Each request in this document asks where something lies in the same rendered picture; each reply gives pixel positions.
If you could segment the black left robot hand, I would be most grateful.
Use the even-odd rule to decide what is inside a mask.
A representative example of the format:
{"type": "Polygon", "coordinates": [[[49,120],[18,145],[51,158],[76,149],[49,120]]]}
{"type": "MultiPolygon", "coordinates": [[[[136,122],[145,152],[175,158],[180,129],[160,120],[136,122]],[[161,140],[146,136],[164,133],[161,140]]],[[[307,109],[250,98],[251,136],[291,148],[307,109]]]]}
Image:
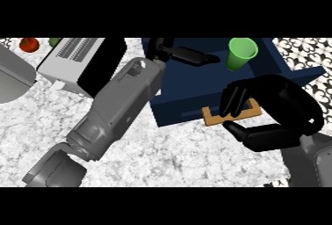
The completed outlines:
{"type": "Polygon", "coordinates": [[[175,38],[152,38],[145,57],[161,62],[173,59],[195,67],[220,62],[220,58],[213,54],[205,54],[188,47],[175,47],[175,38]]]}

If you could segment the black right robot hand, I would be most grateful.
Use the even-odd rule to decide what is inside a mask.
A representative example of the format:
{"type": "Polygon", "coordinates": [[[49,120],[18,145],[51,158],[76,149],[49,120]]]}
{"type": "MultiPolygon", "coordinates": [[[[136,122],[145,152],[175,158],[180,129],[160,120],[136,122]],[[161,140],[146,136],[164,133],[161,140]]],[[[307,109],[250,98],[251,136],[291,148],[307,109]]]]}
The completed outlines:
{"type": "Polygon", "coordinates": [[[244,127],[226,120],[225,128],[254,152],[287,149],[300,145],[300,137],[316,134],[325,125],[324,111],[315,98],[293,80],[265,75],[228,85],[220,98],[220,117],[241,115],[244,104],[254,98],[276,123],[244,127]]]}

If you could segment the dark blue drawer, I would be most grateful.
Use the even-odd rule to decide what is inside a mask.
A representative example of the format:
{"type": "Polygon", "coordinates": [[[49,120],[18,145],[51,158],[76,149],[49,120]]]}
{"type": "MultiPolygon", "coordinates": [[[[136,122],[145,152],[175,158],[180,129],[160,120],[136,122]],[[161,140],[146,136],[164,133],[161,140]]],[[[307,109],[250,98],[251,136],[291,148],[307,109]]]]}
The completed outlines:
{"type": "Polygon", "coordinates": [[[151,100],[155,122],[160,127],[203,118],[201,108],[208,106],[219,114],[220,96],[228,84],[262,75],[279,74],[306,86],[325,73],[322,67],[291,70],[272,38],[253,38],[257,56],[239,70],[226,68],[231,38],[176,38],[175,47],[188,47],[220,58],[219,63],[195,67],[173,59],[166,64],[161,94],[151,100]]]}

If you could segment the green cup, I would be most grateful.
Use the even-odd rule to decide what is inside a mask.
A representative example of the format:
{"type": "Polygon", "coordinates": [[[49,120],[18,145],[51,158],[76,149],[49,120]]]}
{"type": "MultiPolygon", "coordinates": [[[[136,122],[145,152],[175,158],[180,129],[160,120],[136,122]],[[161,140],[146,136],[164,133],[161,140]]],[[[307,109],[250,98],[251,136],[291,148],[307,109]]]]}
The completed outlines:
{"type": "Polygon", "coordinates": [[[257,56],[259,46],[250,38],[232,38],[229,42],[229,54],[226,58],[226,67],[238,70],[245,63],[257,56]]]}

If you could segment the white and black appliance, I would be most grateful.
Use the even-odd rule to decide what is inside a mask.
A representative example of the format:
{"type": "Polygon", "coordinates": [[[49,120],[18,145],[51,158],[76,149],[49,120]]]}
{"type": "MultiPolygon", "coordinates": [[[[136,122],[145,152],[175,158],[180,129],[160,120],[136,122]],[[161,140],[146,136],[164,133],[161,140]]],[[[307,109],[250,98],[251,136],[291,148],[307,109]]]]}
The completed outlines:
{"type": "Polygon", "coordinates": [[[39,74],[65,83],[64,90],[95,98],[127,50],[124,38],[62,38],[37,66],[39,74]]]}

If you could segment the red tomato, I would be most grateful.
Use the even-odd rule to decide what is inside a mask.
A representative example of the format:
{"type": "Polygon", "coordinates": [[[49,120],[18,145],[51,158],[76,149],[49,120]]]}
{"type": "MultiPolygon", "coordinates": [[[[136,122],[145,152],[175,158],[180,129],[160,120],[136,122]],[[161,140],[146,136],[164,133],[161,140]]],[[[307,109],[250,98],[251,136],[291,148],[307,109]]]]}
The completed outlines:
{"type": "Polygon", "coordinates": [[[20,42],[20,48],[27,53],[34,53],[39,50],[39,41],[36,38],[24,38],[20,42]]]}

